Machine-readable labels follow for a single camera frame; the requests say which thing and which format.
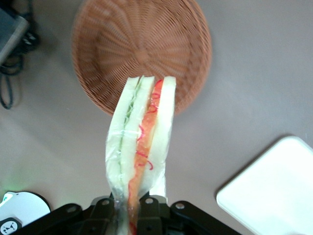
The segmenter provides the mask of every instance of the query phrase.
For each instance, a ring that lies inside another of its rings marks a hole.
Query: plastic wrap
[[[127,80],[121,94],[106,143],[107,179],[118,212],[116,234],[135,234],[139,199],[156,184],[165,188],[175,88],[174,77],[156,83],[154,77],[136,77]]]

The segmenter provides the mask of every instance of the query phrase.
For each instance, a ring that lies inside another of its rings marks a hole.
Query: wicker basket
[[[194,0],[87,0],[76,18],[72,53],[90,99],[112,115],[128,77],[177,78],[175,114],[201,91],[211,38]]]

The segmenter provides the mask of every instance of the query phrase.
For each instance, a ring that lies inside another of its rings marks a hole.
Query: gray table surface
[[[168,200],[189,201],[250,235],[215,195],[280,136],[313,146],[313,1],[198,2],[213,61],[197,100],[174,118]],[[87,208],[110,193],[104,158],[111,117],[85,95],[72,67],[80,3],[34,1],[42,45],[13,80],[14,108],[0,109],[0,196],[30,190],[55,209],[70,202]]]

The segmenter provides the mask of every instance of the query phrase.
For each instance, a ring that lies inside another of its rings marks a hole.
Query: round basket
[[[177,79],[175,114],[201,91],[211,38],[194,0],[87,0],[72,37],[75,71],[90,99],[112,115],[128,77]]]

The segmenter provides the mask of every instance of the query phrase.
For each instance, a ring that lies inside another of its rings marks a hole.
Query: carrot
[[[137,214],[138,214],[138,192],[142,181],[142,176],[145,170],[145,166],[148,163],[150,165],[149,170],[153,170],[152,163],[148,160],[150,147],[154,135],[154,127],[157,121],[157,111],[159,107],[161,89],[163,80],[157,81],[153,89],[150,105],[145,113],[143,120],[139,126],[141,135],[137,139],[136,154],[134,157],[134,177],[128,183],[128,215],[129,215],[129,227],[130,235],[136,234]]]

